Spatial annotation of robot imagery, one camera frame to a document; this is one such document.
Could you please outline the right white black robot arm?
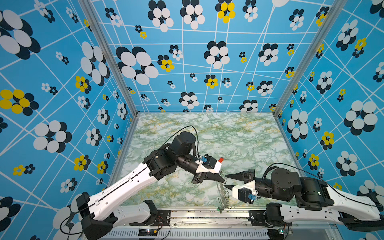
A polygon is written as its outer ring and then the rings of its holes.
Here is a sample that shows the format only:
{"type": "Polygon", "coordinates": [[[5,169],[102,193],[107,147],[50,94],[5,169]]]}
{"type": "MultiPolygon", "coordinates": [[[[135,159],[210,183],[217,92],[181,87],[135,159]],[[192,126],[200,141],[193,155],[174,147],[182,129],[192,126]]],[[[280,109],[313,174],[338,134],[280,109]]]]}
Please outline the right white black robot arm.
{"type": "Polygon", "coordinates": [[[322,179],[301,177],[297,172],[278,167],[269,167],[266,173],[271,174],[270,179],[266,174],[257,178],[253,169],[226,175],[243,182],[243,185],[225,186],[241,202],[253,204],[261,198],[296,201],[296,206],[269,203],[264,211],[249,211],[252,226],[290,227],[297,221],[324,221],[356,232],[384,229],[383,206],[375,194],[344,193],[322,179]]]}

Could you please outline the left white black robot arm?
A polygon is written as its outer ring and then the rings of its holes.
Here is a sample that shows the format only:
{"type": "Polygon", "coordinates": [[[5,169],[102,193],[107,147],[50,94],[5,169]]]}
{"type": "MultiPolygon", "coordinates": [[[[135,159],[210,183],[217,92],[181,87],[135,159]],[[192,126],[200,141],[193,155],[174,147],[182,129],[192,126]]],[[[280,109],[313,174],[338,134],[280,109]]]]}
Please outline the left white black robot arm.
{"type": "Polygon", "coordinates": [[[76,198],[82,217],[82,233],[88,240],[98,240],[114,227],[121,225],[148,226],[158,217],[158,210],[151,200],[121,210],[123,202],[138,191],[161,180],[181,168],[193,175],[192,183],[203,181],[223,183],[220,175],[223,159],[210,155],[198,156],[197,138],[189,132],[181,132],[172,141],[154,150],[127,176],[107,189],[89,195],[82,193],[76,198]]]}

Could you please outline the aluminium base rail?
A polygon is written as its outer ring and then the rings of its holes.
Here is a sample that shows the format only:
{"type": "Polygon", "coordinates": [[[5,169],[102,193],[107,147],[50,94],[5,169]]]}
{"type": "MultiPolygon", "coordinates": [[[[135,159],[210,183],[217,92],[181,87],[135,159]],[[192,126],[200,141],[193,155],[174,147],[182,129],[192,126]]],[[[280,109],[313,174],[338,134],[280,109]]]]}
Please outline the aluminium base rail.
{"type": "Polygon", "coordinates": [[[120,226],[104,240],[340,240],[335,224],[298,221],[290,227],[254,227],[248,208],[173,208],[164,227],[120,226]]]}

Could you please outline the right aluminium corner post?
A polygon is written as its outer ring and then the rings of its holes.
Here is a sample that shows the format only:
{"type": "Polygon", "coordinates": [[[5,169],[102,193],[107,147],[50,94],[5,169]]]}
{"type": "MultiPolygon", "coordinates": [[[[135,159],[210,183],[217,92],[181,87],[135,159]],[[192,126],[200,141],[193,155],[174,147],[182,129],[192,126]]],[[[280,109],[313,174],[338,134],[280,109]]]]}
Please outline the right aluminium corner post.
{"type": "Polygon", "coordinates": [[[300,81],[302,75],[304,74],[305,70],[308,68],[309,64],[311,63],[318,47],[323,43],[324,39],[328,35],[329,31],[333,27],[335,21],[339,17],[342,9],[346,5],[347,0],[337,0],[334,1],[333,5],[331,6],[331,9],[329,11],[329,15],[325,22],[322,24],[322,26],[319,28],[318,32],[316,33],[313,41],[311,42],[309,48],[307,49],[306,53],[304,54],[302,60],[300,61],[300,64],[298,65],[298,68],[296,70],[296,73],[292,80],[290,80],[290,83],[287,85],[283,95],[281,96],[277,107],[274,111],[274,117],[277,119],[279,113],[285,106],[286,102],[288,101],[289,96],[291,95],[293,88],[298,84],[300,81]]]}

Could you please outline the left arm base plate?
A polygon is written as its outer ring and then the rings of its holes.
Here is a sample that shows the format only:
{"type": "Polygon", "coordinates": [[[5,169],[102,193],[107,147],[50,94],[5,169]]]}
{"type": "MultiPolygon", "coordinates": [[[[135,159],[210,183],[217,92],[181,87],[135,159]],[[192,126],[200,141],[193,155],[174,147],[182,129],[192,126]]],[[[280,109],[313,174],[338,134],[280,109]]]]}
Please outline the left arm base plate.
{"type": "Polygon", "coordinates": [[[157,214],[151,214],[150,217],[142,222],[130,223],[130,226],[169,226],[171,220],[171,210],[158,210],[157,214]]]}

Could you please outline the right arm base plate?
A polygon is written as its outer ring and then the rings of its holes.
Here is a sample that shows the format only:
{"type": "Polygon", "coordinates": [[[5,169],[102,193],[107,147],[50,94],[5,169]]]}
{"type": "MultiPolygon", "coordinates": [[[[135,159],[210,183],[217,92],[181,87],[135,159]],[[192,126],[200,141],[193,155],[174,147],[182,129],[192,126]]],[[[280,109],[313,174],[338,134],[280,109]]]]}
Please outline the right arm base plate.
{"type": "Polygon", "coordinates": [[[253,227],[291,227],[292,223],[284,221],[280,210],[251,210],[248,221],[253,227]]]}

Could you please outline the aluminium corner post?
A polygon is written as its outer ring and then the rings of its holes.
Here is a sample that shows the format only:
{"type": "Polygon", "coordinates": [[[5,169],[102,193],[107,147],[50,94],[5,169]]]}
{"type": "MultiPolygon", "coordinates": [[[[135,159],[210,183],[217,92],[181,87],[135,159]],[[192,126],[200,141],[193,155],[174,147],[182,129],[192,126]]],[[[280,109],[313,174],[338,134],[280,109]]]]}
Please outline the aluminium corner post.
{"type": "Polygon", "coordinates": [[[318,32],[316,33],[313,41],[311,42],[309,48],[307,49],[306,53],[304,54],[302,60],[300,61],[300,64],[298,65],[298,68],[296,70],[296,73],[292,80],[290,80],[290,83],[287,85],[283,95],[281,96],[277,107],[274,111],[274,117],[277,119],[279,113],[285,106],[286,102],[288,101],[289,96],[291,95],[293,88],[298,84],[300,81],[302,75],[304,74],[305,70],[308,68],[309,64],[311,63],[318,47],[323,43],[324,39],[328,35],[329,31],[333,27],[335,21],[339,17],[342,9],[346,5],[347,0],[337,0],[334,1],[333,5],[331,6],[331,9],[329,11],[329,15],[325,22],[322,24],[322,26],[319,28],[318,32]]]}
{"type": "Polygon", "coordinates": [[[87,20],[91,24],[91,27],[93,28],[93,33],[95,35],[95,38],[98,44],[100,45],[100,48],[102,49],[102,52],[106,58],[106,61],[109,64],[111,72],[113,73],[117,81],[117,85],[120,88],[125,100],[127,101],[127,104],[131,113],[133,114],[134,118],[136,118],[138,116],[138,111],[136,109],[134,101],[130,96],[130,93],[128,92],[128,87],[126,85],[126,82],[124,81],[123,76],[118,68],[118,64],[114,59],[112,50],[110,49],[107,39],[102,31],[102,26],[97,19],[96,12],[93,9],[91,1],[79,0],[79,4],[87,20]]]}

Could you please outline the left aluminium corner post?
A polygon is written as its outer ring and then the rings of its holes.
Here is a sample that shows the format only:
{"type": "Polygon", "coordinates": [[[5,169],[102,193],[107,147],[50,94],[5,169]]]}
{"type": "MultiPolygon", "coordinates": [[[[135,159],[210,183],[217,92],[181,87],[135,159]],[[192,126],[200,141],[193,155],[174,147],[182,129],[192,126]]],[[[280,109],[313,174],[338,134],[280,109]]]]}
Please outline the left aluminium corner post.
{"type": "Polygon", "coordinates": [[[93,9],[91,1],[79,0],[79,4],[87,20],[91,24],[91,27],[93,28],[93,33],[95,35],[95,38],[98,44],[100,45],[100,48],[102,49],[102,52],[106,58],[106,61],[109,64],[111,72],[113,73],[117,81],[117,85],[120,88],[125,100],[127,101],[127,104],[131,113],[133,114],[134,118],[136,118],[138,116],[138,111],[136,109],[134,101],[130,96],[130,93],[128,92],[128,87],[126,85],[126,82],[124,81],[123,76],[118,68],[118,64],[114,59],[112,50],[110,49],[107,39],[102,31],[102,26],[97,19],[96,12],[93,9]]]}

